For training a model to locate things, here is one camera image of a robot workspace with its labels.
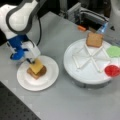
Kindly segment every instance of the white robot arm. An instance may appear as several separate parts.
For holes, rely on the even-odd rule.
[[[40,55],[36,44],[26,36],[39,8],[40,3],[36,0],[24,0],[19,6],[4,5],[0,8],[0,28],[12,51],[11,59],[20,60],[24,57],[33,63]]]

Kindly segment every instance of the plate rim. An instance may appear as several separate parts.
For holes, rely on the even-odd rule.
[[[39,57],[46,57],[46,58],[49,58],[49,59],[51,59],[54,63],[55,63],[55,66],[56,66],[56,69],[57,69],[57,71],[56,71],[56,77],[55,77],[55,79],[54,80],[52,80],[52,82],[50,82],[49,84],[48,84],[48,82],[46,83],[46,84],[48,84],[48,85],[46,85],[44,88],[39,88],[39,89],[29,89],[29,88],[27,88],[27,87],[25,87],[23,84],[21,84],[20,83],[20,80],[18,80],[18,71],[19,71],[19,69],[18,69],[18,71],[17,71],[17,81],[18,81],[18,83],[20,84],[20,86],[22,86],[24,89],[26,89],[26,90],[29,90],[29,91],[42,91],[42,90],[45,90],[45,89],[47,89],[47,88],[49,88],[50,86],[52,86],[55,82],[56,82],[56,80],[57,80],[57,78],[58,78],[58,76],[59,76],[59,67],[58,67],[58,64],[57,64],[57,62],[54,60],[54,59],[52,59],[51,57],[48,57],[48,56],[45,56],[45,55],[40,55]]]
[[[82,41],[85,41],[85,40],[86,40],[86,38],[82,38],[82,39],[76,40],[75,42],[71,43],[71,44],[67,47],[67,49],[65,50],[64,59],[63,59],[63,64],[64,64],[65,70],[67,71],[67,73],[68,73],[72,78],[74,78],[74,79],[77,80],[78,82],[85,83],[85,84],[97,85],[97,84],[103,84],[103,83],[106,83],[106,82],[110,81],[110,80],[112,79],[112,77],[109,77],[109,76],[108,76],[107,79],[103,79],[103,80],[101,80],[101,81],[100,81],[100,80],[97,80],[97,79],[96,79],[96,80],[92,80],[92,82],[91,82],[90,80],[88,80],[88,79],[84,81],[83,78],[78,79],[77,77],[72,76],[72,75],[71,75],[71,72],[68,71],[68,69],[66,68],[65,55],[66,55],[67,51],[71,48],[71,46],[73,46],[73,44],[78,43],[78,42],[82,42]],[[108,43],[108,42],[106,42],[106,41],[103,41],[103,42],[104,42],[105,44],[111,46],[110,43]]]

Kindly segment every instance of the black cable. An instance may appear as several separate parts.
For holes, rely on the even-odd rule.
[[[41,21],[40,21],[39,18],[38,18],[38,22],[39,22],[39,27],[40,27],[40,37],[39,37],[39,40],[38,40],[37,46],[40,44],[40,42],[41,42],[41,38],[42,38],[42,26],[41,26]]]
[[[81,10],[80,12],[86,12],[86,13],[91,13],[91,14],[94,14],[94,15],[96,15],[96,16],[98,16],[98,17],[100,17],[100,18],[102,18],[102,19],[104,19],[106,22],[108,22],[108,20],[107,19],[105,19],[105,17],[103,17],[103,16],[101,16],[101,15],[98,15],[98,14],[96,14],[96,13],[94,13],[94,12],[91,12],[91,11],[87,11],[87,10]]]

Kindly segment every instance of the toast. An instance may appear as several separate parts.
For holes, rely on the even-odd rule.
[[[90,32],[87,36],[86,45],[91,47],[101,47],[103,42],[103,35]]]
[[[45,66],[43,66],[43,68],[42,68],[37,74],[35,74],[35,73],[32,71],[31,68],[28,68],[28,69],[27,69],[27,73],[30,74],[30,75],[31,75],[33,78],[35,78],[36,80],[37,80],[39,77],[43,76],[43,75],[46,73],[46,71],[47,71],[47,69],[46,69]]]

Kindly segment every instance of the table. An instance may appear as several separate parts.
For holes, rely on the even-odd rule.
[[[0,47],[0,80],[12,93],[23,101],[42,120],[117,120],[120,118],[120,77],[106,87],[88,90],[76,86],[66,73],[63,56],[67,47],[76,40],[85,38],[87,32],[49,12],[41,18],[43,36],[39,45],[43,55],[52,57],[59,66],[57,81],[44,91],[31,92],[17,81],[19,62],[9,59],[11,51]],[[28,36],[38,39],[38,23]]]

